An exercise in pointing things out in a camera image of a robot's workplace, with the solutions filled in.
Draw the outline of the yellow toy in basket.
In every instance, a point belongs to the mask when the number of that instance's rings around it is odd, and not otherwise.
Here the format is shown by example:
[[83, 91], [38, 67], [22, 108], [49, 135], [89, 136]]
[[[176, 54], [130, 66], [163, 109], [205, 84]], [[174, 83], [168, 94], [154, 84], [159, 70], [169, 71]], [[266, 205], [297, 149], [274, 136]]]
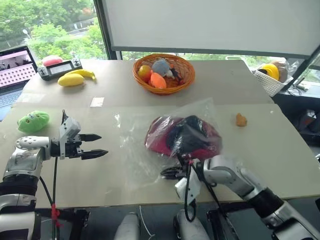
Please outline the yellow toy in basket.
[[272, 63], [264, 64], [263, 66], [261, 66], [258, 69], [258, 71], [268, 75], [269, 77], [271, 77], [277, 81], [280, 78], [280, 74], [279, 74], [279, 70], [278, 70], [277, 66]]

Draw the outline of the white plastic basket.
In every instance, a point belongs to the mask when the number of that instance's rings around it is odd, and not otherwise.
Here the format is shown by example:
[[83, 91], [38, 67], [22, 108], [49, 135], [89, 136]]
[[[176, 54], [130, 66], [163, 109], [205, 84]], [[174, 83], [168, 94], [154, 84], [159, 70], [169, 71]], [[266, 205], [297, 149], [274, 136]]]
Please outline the white plastic basket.
[[258, 82], [262, 85], [264, 90], [267, 92], [267, 94], [270, 97], [273, 97], [276, 95], [280, 90], [282, 90], [290, 81], [293, 80], [292, 76], [288, 76], [287, 80], [282, 83], [278, 80], [275, 80], [274, 78], [255, 70], [253, 72], [253, 75], [257, 78]]

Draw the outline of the grey blue plush toy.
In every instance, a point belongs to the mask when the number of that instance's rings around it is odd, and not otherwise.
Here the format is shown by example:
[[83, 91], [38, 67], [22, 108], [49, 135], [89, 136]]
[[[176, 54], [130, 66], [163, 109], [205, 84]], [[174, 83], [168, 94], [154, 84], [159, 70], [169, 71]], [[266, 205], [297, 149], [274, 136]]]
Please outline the grey blue plush toy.
[[158, 73], [162, 77], [173, 77], [171, 67], [164, 58], [160, 58], [159, 60], [155, 61], [151, 69], [153, 72]]

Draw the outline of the yellow red toy apple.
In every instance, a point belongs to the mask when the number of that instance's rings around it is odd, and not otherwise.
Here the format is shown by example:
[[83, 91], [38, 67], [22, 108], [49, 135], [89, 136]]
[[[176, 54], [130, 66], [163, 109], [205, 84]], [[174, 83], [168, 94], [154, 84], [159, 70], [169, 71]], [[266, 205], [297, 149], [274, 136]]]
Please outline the yellow red toy apple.
[[152, 75], [152, 68], [149, 65], [142, 65], [137, 74], [145, 83], [148, 83]]

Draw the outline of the clear plastic bag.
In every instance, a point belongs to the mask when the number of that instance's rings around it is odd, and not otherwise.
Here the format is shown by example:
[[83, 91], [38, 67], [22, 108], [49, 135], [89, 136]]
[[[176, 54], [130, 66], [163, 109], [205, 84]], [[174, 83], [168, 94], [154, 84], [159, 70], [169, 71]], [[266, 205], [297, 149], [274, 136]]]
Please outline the clear plastic bag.
[[175, 157], [151, 151], [145, 138], [152, 122], [163, 116], [185, 118], [195, 115], [211, 124], [218, 132], [216, 109], [212, 98], [201, 99], [183, 106], [131, 106], [114, 113], [118, 128], [122, 164], [128, 177], [129, 188], [136, 190], [151, 186], [162, 178], [161, 171], [181, 164]]

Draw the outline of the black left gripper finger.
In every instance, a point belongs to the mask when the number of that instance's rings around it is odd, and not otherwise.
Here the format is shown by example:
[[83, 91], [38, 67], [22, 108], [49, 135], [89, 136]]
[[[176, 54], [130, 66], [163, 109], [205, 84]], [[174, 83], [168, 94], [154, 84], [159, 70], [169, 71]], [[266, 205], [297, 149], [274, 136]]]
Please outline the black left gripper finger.
[[93, 134], [93, 133], [80, 134], [79, 137], [80, 137], [82, 142], [93, 142], [93, 141], [96, 141], [96, 140], [99, 140], [99, 139], [102, 138], [101, 136], [99, 136], [97, 134]]
[[89, 159], [96, 159], [99, 157], [102, 157], [108, 153], [107, 150], [103, 149], [95, 149], [95, 150], [90, 150], [90, 151], [84, 151], [81, 154], [81, 159], [82, 160], [89, 160]]

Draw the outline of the open laptop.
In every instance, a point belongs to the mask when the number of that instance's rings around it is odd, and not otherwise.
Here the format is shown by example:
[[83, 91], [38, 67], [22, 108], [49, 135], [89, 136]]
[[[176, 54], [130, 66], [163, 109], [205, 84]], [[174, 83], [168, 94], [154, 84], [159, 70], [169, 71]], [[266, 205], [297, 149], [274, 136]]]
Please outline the open laptop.
[[27, 46], [0, 51], [0, 122], [36, 73], [37, 65]]

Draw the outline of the black device with screen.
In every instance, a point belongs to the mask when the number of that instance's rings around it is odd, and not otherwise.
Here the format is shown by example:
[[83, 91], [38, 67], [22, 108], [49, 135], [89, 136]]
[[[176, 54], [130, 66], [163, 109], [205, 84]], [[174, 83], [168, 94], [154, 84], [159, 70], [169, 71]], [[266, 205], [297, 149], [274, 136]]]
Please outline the black device with screen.
[[82, 68], [82, 63], [79, 59], [62, 61], [60, 63], [52, 64], [49, 66], [42, 66], [37, 68], [39, 76], [44, 81], [50, 81], [62, 77], [64, 74]]

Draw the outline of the green plush toy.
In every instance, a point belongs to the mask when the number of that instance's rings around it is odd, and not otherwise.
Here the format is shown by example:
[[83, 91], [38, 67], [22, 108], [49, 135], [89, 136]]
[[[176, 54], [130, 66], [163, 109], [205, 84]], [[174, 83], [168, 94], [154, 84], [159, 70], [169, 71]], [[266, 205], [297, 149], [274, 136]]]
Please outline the green plush toy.
[[17, 121], [17, 129], [23, 133], [36, 133], [47, 126], [49, 120], [47, 112], [35, 110]]

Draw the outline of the black and orange box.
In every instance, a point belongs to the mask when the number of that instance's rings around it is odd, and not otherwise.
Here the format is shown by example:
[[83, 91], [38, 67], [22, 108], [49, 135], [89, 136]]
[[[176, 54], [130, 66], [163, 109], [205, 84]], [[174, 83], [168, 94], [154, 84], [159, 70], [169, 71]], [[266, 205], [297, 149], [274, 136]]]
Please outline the black and orange box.
[[320, 148], [320, 111], [307, 109], [298, 120], [298, 132], [307, 144]]

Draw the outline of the red and black cap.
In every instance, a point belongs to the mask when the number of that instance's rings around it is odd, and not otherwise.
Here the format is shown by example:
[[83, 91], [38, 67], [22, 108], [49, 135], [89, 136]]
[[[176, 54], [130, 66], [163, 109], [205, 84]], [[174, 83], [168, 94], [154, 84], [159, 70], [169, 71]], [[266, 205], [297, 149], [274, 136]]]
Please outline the red and black cap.
[[147, 131], [147, 149], [169, 157], [205, 160], [221, 153], [222, 137], [208, 122], [196, 115], [156, 118]]

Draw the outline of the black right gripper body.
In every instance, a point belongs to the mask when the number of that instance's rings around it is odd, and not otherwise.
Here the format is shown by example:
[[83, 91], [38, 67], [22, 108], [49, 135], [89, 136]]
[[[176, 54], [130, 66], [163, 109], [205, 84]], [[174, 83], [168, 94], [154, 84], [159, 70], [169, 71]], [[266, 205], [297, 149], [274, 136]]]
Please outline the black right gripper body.
[[190, 158], [190, 155], [176, 155], [181, 167], [180, 170], [178, 170], [178, 173], [175, 174], [176, 178], [178, 180], [181, 180], [182, 178], [186, 178], [188, 174], [188, 169], [194, 170], [196, 175], [201, 179], [201, 167], [202, 163], [197, 158]]

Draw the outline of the yellow toy mango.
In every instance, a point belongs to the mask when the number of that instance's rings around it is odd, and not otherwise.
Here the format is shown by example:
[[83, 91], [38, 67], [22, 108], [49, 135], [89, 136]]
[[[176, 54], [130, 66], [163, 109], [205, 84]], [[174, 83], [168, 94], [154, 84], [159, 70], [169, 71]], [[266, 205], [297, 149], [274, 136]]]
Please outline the yellow toy mango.
[[57, 83], [62, 87], [72, 87], [83, 84], [85, 78], [78, 73], [65, 74], [61, 76]]

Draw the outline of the grey rounded robot leg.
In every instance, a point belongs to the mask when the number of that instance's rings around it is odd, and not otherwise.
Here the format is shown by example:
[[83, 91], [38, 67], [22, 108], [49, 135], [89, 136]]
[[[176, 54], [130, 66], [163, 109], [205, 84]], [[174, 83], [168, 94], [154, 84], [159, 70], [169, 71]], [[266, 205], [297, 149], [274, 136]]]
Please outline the grey rounded robot leg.
[[140, 237], [140, 219], [135, 212], [130, 212], [117, 227], [113, 240], [140, 240]]
[[173, 218], [173, 227], [177, 240], [210, 240], [201, 221], [196, 217], [189, 222], [183, 209]]

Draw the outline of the orange plush toy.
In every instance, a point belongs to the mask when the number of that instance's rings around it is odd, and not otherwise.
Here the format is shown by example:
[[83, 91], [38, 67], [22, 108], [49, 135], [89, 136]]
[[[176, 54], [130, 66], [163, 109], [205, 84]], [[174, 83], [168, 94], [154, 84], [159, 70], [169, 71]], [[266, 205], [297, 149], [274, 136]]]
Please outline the orange plush toy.
[[167, 87], [166, 80], [156, 72], [151, 72], [150, 85], [157, 89], [165, 89]]

